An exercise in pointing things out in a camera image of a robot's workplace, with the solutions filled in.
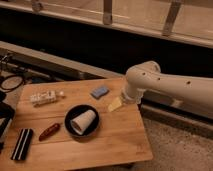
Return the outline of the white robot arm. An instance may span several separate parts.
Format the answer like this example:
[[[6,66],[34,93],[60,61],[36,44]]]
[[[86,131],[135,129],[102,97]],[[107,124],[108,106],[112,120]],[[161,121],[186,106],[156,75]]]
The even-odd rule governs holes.
[[[164,74],[155,61],[130,67],[120,94],[109,104],[112,112],[128,104],[139,104],[146,91],[188,103],[193,110],[213,119],[213,78]]]

